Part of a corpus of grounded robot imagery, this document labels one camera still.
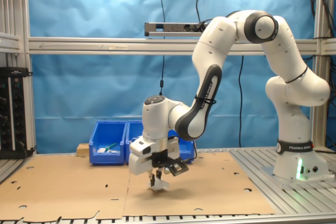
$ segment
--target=blue backdrop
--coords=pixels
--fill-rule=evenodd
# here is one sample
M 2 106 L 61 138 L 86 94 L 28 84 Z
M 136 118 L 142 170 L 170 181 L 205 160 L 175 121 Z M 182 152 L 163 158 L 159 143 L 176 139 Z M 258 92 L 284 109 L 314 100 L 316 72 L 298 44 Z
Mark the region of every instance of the blue backdrop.
M 163 0 L 166 22 L 198 22 L 196 0 Z M 296 38 L 313 37 L 309 0 L 199 0 L 201 19 L 259 9 L 284 17 Z M 142 38 L 145 22 L 162 22 L 160 0 L 29 0 L 32 36 Z M 162 56 L 33 55 L 37 150 L 74 152 L 96 120 L 140 120 L 158 94 Z M 237 147 L 241 56 L 229 56 L 198 140 L 200 148 Z M 243 146 L 275 146 L 278 120 L 265 94 L 274 76 L 264 56 L 247 56 L 242 73 Z M 191 56 L 166 56 L 163 94 L 191 105 L 198 75 Z

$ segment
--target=green status light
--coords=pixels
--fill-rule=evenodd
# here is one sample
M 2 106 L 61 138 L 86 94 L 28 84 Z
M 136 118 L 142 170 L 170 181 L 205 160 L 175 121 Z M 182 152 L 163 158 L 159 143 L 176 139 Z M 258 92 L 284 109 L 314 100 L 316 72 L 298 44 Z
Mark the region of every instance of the green status light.
M 301 176 L 301 167 L 302 167 L 302 158 L 299 159 L 298 169 L 296 171 L 296 179 L 300 179 Z

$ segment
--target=blue storage bin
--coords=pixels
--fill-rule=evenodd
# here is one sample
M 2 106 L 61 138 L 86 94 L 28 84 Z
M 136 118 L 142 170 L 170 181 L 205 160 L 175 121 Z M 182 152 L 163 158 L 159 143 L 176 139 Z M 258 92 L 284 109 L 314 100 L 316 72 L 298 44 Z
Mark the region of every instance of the blue storage bin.
M 90 163 L 93 165 L 123 165 L 125 163 L 125 136 L 126 121 L 97 121 L 89 142 Z M 111 150 L 115 153 L 97 153 L 100 148 L 105 148 L 113 143 L 118 143 Z
M 126 133 L 126 141 L 125 141 L 125 158 L 126 163 L 128 164 L 128 159 L 130 157 L 130 144 L 131 141 L 142 135 L 143 126 L 142 121 L 129 121 L 127 123 L 127 133 Z M 168 132 L 168 136 L 174 136 L 177 133 L 174 130 L 170 130 Z M 194 143 L 193 141 L 186 141 L 180 138 L 180 157 L 183 160 L 193 158 L 195 156 L 194 151 Z

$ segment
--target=cardboard surface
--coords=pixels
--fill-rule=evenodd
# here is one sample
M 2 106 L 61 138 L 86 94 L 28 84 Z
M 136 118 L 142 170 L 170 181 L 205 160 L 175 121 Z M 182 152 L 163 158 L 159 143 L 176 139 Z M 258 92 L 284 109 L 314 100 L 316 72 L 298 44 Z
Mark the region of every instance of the cardboard surface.
M 188 172 L 176 177 L 163 175 L 163 180 L 170 183 L 169 191 L 148 190 L 147 174 L 131 175 L 123 215 L 275 213 L 229 153 L 199 153 L 198 156 Z
M 36 156 L 0 185 L 0 220 L 90 219 L 97 212 L 97 219 L 274 213 L 228 153 L 199 157 L 188 172 L 163 175 L 169 191 L 155 193 L 148 190 L 147 174 L 130 176 L 127 166 L 91 166 L 88 157 Z
M 89 219 L 98 211 L 122 218 L 128 182 L 125 166 L 90 166 L 88 157 L 37 156 L 0 186 L 0 219 Z

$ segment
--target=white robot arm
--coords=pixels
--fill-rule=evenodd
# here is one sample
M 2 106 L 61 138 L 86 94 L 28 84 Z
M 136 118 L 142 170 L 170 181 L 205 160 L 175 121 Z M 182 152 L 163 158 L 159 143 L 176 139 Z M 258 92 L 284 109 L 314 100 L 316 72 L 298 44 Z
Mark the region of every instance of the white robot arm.
M 299 105 L 324 104 L 330 95 L 329 85 L 307 67 L 286 21 L 255 10 L 216 17 L 201 35 L 192 56 L 200 85 L 191 107 L 161 95 L 145 101 L 143 134 L 130 146 L 131 173 L 149 172 L 153 187 L 156 182 L 151 173 L 153 168 L 158 168 L 158 180 L 165 167 L 174 176 L 188 170 L 179 158 L 177 139 L 169 140 L 168 131 L 174 129 L 187 141 L 195 140 L 204 133 L 222 78 L 224 61 L 237 41 L 261 44 L 272 71 L 278 75 L 266 85 L 266 93 L 279 117 L 278 160 L 281 162 L 277 161 L 274 173 L 284 179 L 298 179 L 298 160 L 303 158 L 310 165 L 303 173 L 300 170 L 300 178 L 321 177 L 328 173 L 326 162 L 312 149 L 309 122 Z M 314 162 L 319 172 L 310 173 L 313 170 L 311 163 Z

